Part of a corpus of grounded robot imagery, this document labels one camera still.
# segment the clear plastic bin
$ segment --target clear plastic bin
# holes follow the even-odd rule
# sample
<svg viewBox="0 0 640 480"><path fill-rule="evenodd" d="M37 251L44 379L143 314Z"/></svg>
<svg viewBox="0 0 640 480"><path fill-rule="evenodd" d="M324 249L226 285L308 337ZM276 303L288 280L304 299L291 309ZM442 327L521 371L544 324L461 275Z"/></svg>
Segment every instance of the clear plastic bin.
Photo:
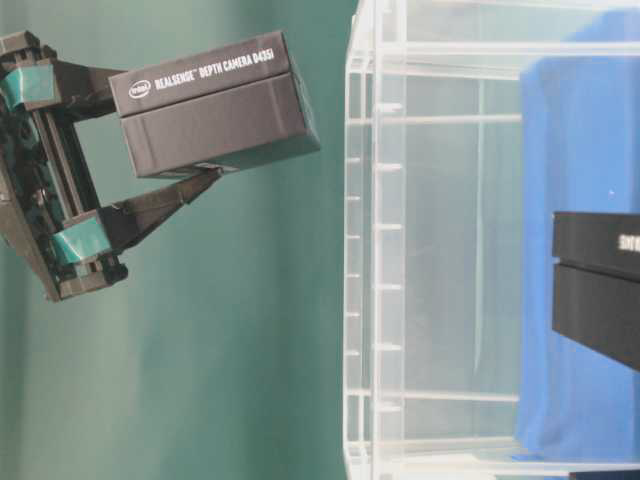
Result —
<svg viewBox="0 0 640 480"><path fill-rule="evenodd" d="M353 480L640 468L535 461L515 438L520 75L547 57L640 56L637 42L567 41L603 12L637 5L360 1L345 115L343 411Z"/></svg>

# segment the green backdrop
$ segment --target green backdrop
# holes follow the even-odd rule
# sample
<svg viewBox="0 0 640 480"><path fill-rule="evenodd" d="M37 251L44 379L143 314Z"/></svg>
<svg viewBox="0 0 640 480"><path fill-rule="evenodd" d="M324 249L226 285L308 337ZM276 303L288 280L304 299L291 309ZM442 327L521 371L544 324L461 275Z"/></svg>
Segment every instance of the green backdrop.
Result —
<svg viewBox="0 0 640 480"><path fill-rule="evenodd" d="M0 0L62 59L129 69L282 28L323 149L225 177L130 278L50 304L0 244L0 478L342 479L343 65L355 0ZM103 203L135 179L115 116L80 124Z"/></svg>

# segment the teal tape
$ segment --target teal tape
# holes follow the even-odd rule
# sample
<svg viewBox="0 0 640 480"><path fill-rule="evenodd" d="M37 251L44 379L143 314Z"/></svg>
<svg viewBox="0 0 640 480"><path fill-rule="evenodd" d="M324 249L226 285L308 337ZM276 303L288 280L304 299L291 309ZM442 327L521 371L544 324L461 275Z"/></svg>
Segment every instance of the teal tape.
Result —
<svg viewBox="0 0 640 480"><path fill-rule="evenodd" d="M56 233L53 246L62 265L81 262L111 250L111 243L96 217Z"/></svg>
<svg viewBox="0 0 640 480"><path fill-rule="evenodd" d="M0 82L0 90L10 110L25 102L53 100L53 66L18 68Z"/></svg>

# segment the intel logo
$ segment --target intel logo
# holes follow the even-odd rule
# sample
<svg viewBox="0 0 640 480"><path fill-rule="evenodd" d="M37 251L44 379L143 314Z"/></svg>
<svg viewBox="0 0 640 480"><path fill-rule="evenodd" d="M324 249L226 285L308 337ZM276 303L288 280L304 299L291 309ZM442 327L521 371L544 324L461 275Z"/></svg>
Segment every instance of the intel logo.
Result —
<svg viewBox="0 0 640 480"><path fill-rule="evenodd" d="M146 97L151 91L151 82L149 80L139 80L129 89L129 96L134 100Z"/></svg>

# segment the blue cloth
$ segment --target blue cloth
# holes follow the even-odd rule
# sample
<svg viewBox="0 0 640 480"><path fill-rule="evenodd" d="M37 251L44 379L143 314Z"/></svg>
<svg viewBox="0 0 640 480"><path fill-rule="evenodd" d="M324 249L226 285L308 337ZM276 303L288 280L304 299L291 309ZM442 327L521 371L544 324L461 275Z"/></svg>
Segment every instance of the blue cloth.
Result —
<svg viewBox="0 0 640 480"><path fill-rule="evenodd" d="M640 41L640 11L605 13L571 40ZM521 85L524 312L516 435L545 461L638 460L640 375L551 330L551 238L554 211L640 212L640 57L544 58L522 74Z"/></svg>

